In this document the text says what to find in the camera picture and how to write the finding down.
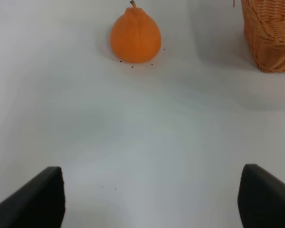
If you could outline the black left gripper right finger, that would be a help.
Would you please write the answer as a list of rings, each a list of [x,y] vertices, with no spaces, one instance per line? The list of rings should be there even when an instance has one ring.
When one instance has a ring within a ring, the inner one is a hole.
[[[256,164],[242,170],[237,197],[245,228],[285,228],[285,184]]]

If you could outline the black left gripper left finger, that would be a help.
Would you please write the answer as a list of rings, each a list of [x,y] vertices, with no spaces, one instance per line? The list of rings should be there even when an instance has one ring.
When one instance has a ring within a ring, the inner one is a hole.
[[[0,203],[0,228],[60,228],[65,215],[61,167],[47,167]]]

